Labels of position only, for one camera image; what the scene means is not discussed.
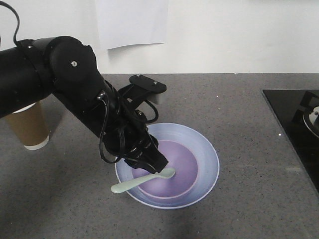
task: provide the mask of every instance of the black cable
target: black cable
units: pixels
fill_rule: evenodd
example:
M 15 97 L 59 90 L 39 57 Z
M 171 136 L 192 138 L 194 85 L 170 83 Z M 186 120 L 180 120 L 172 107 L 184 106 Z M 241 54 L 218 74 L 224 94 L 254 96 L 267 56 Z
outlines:
M 13 42 L 15 43 L 16 46 L 18 46 L 18 42 L 16 41 L 16 34 L 18 33 L 18 30 L 19 30 L 19 27 L 20 27 L 20 18 L 19 18 L 19 15 L 18 13 L 14 10 L 14 8 L 12 6 L 10 6 L 8 3 L 4 2 L 4 1 L 0 1 L 0 5 L 2 6 L 5 6 L 6 8 L 10 9 L 15 17 L 16 17 L 16 20 L 17 20 L 17 26 L 16 26 L 16 29 L 15 29 L 15 32 L 14 32 L 14 35 L 13 35 Z
M 104 121 L 103 121 L 102 129 L 101 129 L 101 133 L 100 133 L 100 137 L 99 137 L 99 151 L 100 151 L 101 158 L 105 162 L 107 162 L 107 163 L 117 163 L 117 162 L 119 162 L 121 160 L 122 157 L 118 157 L 116 160 L 110 161 L 110 160 L 108 160 L 105 157 L 104 152 L 103 152 L 103 136 L 104 136 L 104 131 L 105 131 L 106 124 L 107 124 L 107 121 L 108 121 L 108 118 L 109 118 L 109 100 L 108 100 L 106 95 L 105 95 L 105 98 L 106 98 L 106 100 L 104 100 L 104 99 L 100 100 L 100 101 L 102 101 L 104 103 L 104 106 L 105 106 L 105 116 L 104 116 Z
M 151 102 L 149 102 L 148 100 L 144 100 L 144 102 L 145 102 L 146 104 L 148 104 L 148 105 L 153 109 L 153 111 L 154 111 L 154 113 L 155 113 L 155 117 L 154 117 L 153 119 L 142 120 L 142 119 L 138 118 L 137 116 L 135 116 L 135 115 L 133 115 L 133 114 L 131 114 L 131 116 L 132 116 L 135 120 L 137 120 L 138 122 L 141 122 L 141 123 L 153 123 L 153 122 L 157 121 L 157 120 L 159 119 L 159 112 L 158 112 L 158 110 L 156 109 L 156 107 L 155 107 Z M 127 108 L 127 106 L 125 105 L 125 103 L 123 103 L 122 106 L 124 107 L 124 109 L 125 109 L 127 112 L 130 112 L 129 109 Z
M 118 129 L 119 139 L 120 139 L 120 151 L 118 154 L 118 160 L 123 158 L 124 151 L 125 151 L 125 134 L 124 134 L 124 127 L 120 127 Z

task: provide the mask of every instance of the induction cooktop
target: induction cooktop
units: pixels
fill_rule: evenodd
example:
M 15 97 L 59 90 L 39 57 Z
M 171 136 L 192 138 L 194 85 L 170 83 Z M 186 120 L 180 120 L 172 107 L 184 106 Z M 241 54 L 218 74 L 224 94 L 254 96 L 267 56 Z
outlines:
M 319 90 L 263 90 L 319 192 Z

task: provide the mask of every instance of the countertop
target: countertop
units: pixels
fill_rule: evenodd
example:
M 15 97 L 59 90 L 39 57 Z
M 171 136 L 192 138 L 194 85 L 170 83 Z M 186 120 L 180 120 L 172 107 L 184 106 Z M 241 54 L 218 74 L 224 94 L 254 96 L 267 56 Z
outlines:
M 131 75 L 104 75 L 117 89 Z M 167 85 L 157 122 L 203 134 L 219 156 L 213 190 L 183 209 L 115 195 L 98 139 L 54 97 L 42 101 L 50 142 L 24 149 L 0 120 L 0 238 L 312 239 L 319 195 L 262 90 L 319 89 L 319 74 L 155 74 Z

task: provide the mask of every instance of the purple bowl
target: purple bowl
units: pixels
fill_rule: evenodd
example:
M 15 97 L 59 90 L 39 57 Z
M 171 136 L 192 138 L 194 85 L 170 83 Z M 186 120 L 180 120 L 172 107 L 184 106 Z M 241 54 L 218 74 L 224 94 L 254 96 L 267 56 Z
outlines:
M 168 159 L 166 167 L 176 169 L 170 179 L 153 179 L 128 191 L 137 201 L 160 209 L 190 206 L 204 198 L 214 187 L 219 161 L 211 143 L 197 131 L 174 123 L 148 126 L 159 141 L 159 151 Z M 115 165 L 120 182 L 149 174 L 132 169 L 123 160 Z

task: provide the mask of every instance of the paper sheet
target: paper sheet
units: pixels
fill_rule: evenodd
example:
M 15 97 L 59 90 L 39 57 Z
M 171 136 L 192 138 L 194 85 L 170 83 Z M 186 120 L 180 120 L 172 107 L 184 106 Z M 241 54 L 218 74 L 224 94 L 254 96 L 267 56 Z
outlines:
M 164 43 L 168 0 L 95 0 L 100 45 Z

